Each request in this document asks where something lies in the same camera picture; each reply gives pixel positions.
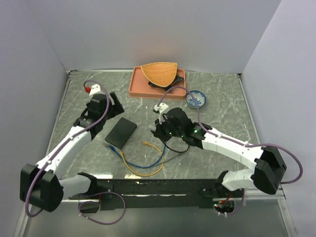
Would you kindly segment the black network switch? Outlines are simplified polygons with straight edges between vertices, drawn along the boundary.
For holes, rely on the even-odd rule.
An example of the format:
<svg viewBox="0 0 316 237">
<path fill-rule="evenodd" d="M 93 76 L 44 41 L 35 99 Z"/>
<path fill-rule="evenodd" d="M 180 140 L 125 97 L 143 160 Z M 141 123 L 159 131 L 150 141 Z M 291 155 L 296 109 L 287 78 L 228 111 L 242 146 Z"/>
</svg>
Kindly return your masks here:
<svg viewBox="0 0 316 237">
<path fill-rule="evenodd" d="M 136 128 L 137 124 L 125 118 L 120 118 L 106 136 L 105 141 L 116 148 L 122 149 Z"/>
</svg>

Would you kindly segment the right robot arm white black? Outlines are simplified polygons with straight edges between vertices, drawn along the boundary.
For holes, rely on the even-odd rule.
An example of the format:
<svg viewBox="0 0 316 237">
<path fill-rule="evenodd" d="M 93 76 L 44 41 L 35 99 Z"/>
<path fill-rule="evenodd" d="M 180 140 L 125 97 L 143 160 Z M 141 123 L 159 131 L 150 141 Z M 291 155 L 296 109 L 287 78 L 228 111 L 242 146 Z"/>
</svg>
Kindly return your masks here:
<svg viewBox="0 0 316 237">
<path fill-rule="evenodd" d="M 287 167 L 276 147 L 254 147 L 211 126 L 192 122 L 181 108 L 171 109 L 164 103 L 154 106 L 153 111 L 158 119 L 152 134 L 163 143 L 178 137 L 191 147 L 217 152 L 246 166 L 244 170 L 221 173 L 215 186 L 218 195 L 226 197 L 232 191 L 248 188 L 269 195 L 277 192 Z"/>
</svg>

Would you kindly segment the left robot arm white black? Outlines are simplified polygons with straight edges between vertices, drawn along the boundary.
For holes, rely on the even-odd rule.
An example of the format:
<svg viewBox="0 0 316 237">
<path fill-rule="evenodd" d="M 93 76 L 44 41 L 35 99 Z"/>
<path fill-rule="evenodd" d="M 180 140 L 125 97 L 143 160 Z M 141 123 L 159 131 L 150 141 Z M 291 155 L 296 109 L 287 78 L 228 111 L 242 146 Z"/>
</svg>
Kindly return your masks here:
<svg viewBox="0 0 316 237">
<path fill-rule="evenodd" d="M 107 120 L 124 112 L 117 95 L 97 93 L 80 117 L 75 120 L 66 137 L 35 165 L 25 165 L 20 173 L 20 199 L 42 210 L 54 211 L 63 199 L 82 194 L 86 198 L 97 195 L 97 178 L 80 172 L 64 179 L 73 160 L 103 129 Z"/>
</svg>

